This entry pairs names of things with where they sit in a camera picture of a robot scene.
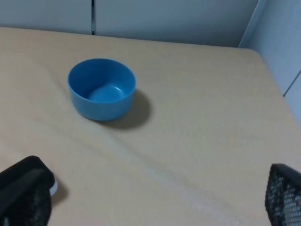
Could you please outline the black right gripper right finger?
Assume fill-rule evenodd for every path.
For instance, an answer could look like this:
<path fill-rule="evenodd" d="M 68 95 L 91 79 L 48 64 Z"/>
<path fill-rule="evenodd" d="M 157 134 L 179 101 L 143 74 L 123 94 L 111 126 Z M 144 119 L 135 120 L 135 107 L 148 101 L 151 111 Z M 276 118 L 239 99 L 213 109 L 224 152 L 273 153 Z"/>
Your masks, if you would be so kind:
<path fill-rule="evenodd" d="M 265 193 L 272 226 L 301 224 L 301 173 L 285 164 L 272 164 Z"/>

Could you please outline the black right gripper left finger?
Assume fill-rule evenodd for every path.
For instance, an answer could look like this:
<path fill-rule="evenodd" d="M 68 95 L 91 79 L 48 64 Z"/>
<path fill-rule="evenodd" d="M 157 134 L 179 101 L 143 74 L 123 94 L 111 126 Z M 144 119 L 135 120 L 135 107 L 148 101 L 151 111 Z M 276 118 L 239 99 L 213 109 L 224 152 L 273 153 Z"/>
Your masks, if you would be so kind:
<path fill-rule="evenodd" d="M 0 173 L 0 224 L 46 226 L 55 194 L 55 176 L 37 156 L 28 156 Z"/>

